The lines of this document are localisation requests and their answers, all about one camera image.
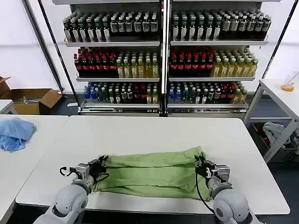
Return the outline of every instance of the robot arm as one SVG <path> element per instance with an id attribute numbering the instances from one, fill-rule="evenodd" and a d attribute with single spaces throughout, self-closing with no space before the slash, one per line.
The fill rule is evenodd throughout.
<path id="1" fill-rule="evenodd" d="M 62 172 L 62 170 L 66 170 L 66 167 L 62 167 L 60 169 L 61 175 L 69 176 L 75 173 L 77 179 L 58 192 L 54 203 L 34 224 L 73 224 L 85 209 L 88 203 L 88 195 L 92 192 L 97 178 L 100 175 L 108 177 L 106 173 L 107 158 L 108 156 L 101 156 L 87 164 L 80 163 L 75 168 L 70 168 L 67 175 Z"/>

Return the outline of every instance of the black cable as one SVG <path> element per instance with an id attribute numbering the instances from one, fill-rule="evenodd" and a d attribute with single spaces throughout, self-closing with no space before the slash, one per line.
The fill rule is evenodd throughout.
<path id="1" fill-rule="evenodd" d="M 199 195 L 201 201 L 203 202 L 203 204 L 207 207 L 207 209 L 209 209 L 209 210 L 215 215 L 214 210 L 211 209 L 211 208 L 207 205 L 207 203 L 206 203 L 205 200 L 202 198 L 202 196 L 201 196 L 201 194 L 200 194 L 200 192 L 199 192 L 198 181 L 197 181 L 197 175 L 198 175 L 198 174 L 195 174 L 195 182 L 196 182 L 197 193 L 198 193 L 198 195 Z"/>

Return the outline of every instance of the cardboard box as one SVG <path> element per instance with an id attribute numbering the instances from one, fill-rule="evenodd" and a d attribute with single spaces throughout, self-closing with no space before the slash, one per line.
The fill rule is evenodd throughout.
<path id="1" fill-rule="evenodd" d="M 12 99 L 20 101 L 21 98 L 35 97 L 41 100 L 38 103 L 14 103 L 14 108 L 19 114 L 42 114 L 46 115 L 53 108 L 53 106 L 60 100 L 62 95 L 53 89 L 14 89 L 8 88 L 0 99 Z"/>

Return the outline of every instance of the table leg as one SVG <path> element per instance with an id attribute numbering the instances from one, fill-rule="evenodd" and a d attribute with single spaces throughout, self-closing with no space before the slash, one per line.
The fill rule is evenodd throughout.
<path id="1" fill-rule="evenodd" d="M 296 130 L 297 127 L 298 121 L 296 119 L 292 119 L 289 125 L 286 127 L 285 131 L 280 135 L 280 137 L 275 141 L 275 143 L 263 157 L 266 163 L 268 163 L 272 159 L 272 157 L 277 153 L 277 151 L 281 148 L 281 146 L 286 142 L 286 140 Z"/>
<path id="2" fill-rule="evenodd" d="M 257 92 L 256 92 L 255 96 L 253 97 L 253 100 L 252 100 L 252 102 L 246 112 L 245 118 L 244 118 L 244 125 L 246 127 L 248 127 L 250 124 L 249 120 L 251 118 L 252 112 L 256 110 L 257 103 L 260 100 L 260 98 L 262 97 L 263 92 L 264 92 L 264 90 L 263 90 L 262 86 L 259 85 L 259 87 L 257 88 Z"/>

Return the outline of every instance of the white wall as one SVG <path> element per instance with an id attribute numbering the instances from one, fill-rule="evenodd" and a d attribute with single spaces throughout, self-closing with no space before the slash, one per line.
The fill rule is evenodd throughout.
<path id="1" fill-rule="evenodd" d="M 1 13 L 7 20 L 1 23 L 0 75 L 12 77 L 11 89 L 58 90 L 21 2 L 6 1 Z"/>

